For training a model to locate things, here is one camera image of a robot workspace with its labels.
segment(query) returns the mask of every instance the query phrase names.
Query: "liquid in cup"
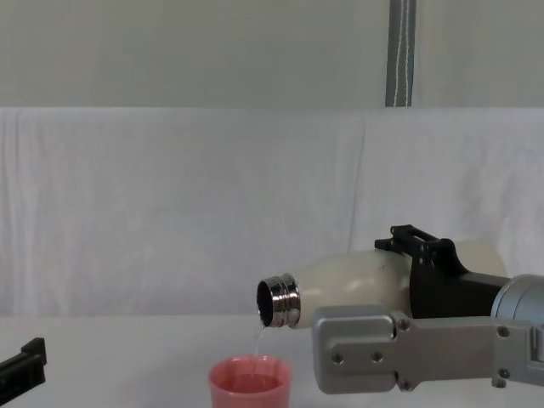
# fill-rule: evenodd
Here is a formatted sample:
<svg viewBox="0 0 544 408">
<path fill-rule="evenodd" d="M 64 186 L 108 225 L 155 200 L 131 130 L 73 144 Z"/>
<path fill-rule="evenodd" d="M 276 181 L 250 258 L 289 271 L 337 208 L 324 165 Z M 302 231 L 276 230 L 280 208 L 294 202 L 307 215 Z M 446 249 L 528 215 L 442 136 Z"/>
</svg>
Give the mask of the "liquid in cup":
<svg viewBox="0 0 544 408">
<path fill-rule="evenodd" d="M 284 361 L 253 354 L 232 357 L 209 374 L 212 408 L 287 408 L 292 370 Z"/>
</svg>

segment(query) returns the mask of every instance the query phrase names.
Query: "black clamp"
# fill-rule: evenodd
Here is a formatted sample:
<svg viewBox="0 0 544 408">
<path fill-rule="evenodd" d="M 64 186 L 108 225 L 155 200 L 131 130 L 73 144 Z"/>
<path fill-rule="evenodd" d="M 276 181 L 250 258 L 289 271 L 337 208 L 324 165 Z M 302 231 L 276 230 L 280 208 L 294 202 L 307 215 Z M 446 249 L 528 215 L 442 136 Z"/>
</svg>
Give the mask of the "black clamp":
<svg viewBox="0 0 544 408">
<path fill-rule="evenodd" d="M 45 383 L 46 364 L 45 341 L 40 337 L 23 346 L 15 357 L 0 363 L 0 405 Z"/>
<path fill-rule="evenodd" d="M 416 319 L 489 316 L 497 293 L 509 281 L 466 269 L 455 243 L 412 225 L 391 227 L 392 237 L 374 247 L 412 258 L 410 305 Z"/>
</svg>

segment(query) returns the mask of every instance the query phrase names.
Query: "white bottle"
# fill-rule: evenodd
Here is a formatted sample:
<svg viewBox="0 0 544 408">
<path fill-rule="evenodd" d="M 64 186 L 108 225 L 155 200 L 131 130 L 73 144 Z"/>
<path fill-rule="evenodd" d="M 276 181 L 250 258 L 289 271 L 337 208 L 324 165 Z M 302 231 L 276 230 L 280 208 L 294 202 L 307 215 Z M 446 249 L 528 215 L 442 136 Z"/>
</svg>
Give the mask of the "white bottle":
<svg viewBox="0 0 544 408">
<path fill-rule="evenodd" d="M 485 241 L 456 243 L 459 260 L 472 272 L 506 276 L 496 249 Z M 265 326 L 310 326 L 322 306 L 375 304 L 410 312 L 411 257 L 378 249 L 334 255 L 291 274 L 258 284 L 257 304 Z"/>
</svg>

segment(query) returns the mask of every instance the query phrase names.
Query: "white wall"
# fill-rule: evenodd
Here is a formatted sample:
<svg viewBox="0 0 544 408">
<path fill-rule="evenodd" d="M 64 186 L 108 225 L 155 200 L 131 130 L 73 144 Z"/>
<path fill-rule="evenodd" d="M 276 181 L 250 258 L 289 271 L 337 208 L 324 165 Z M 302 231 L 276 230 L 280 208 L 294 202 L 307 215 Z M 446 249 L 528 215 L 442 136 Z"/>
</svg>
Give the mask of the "white wall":
<svg viewBox="0 0 544 408">
<path fill-rule="evenodd" d="M 544 106 L 542 0 L 418 0 L 414 106 Z"/>
<path fill-rule="evenodd" d="M 0 105 L 383 105 L 383 0 L 2 0 Z"/>
</svg>

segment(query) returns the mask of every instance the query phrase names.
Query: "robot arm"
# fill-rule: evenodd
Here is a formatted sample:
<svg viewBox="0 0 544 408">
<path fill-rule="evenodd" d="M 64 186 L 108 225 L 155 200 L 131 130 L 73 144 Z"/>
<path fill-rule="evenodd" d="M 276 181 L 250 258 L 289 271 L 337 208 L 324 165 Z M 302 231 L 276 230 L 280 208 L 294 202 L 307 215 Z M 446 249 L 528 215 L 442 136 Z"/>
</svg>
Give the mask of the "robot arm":
<svg viewBox="0 0 544 408">
<path fill-rule="evenodd" d="M 433 380 L 544 385 L 544 277 L 475 274 L 455 245 L 411 225 L 376 248 L 412 257 L 412 317 L 374 305 L 323 307 L 314 370 L 327 394 L 403 391 Z"/>
</svg>

